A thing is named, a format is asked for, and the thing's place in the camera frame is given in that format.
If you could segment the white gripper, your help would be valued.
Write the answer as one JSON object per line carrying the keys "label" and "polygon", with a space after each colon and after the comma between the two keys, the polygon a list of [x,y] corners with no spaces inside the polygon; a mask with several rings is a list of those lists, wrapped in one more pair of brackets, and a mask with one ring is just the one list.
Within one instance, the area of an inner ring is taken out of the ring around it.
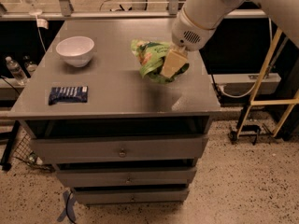
{"label": "white gripper", "polygon": [[207,29],[192,22],[186,12],[181,10],[172,25],[172,42],[176,46],[167,52],[161,75],[172,77],[188,61],[186,50],[202,49],[214,33],[214,29]]}

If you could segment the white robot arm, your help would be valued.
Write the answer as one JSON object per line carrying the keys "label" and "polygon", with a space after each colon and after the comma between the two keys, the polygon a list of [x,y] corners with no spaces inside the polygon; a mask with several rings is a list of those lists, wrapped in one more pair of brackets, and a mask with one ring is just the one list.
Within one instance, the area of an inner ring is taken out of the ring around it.
{"label": "white robot arm", "polygon": [[245,1],[255,4],[299,47],[299,0],[186,0],[172,25],[172,42],[188,51],[202,49],[222,20]]}

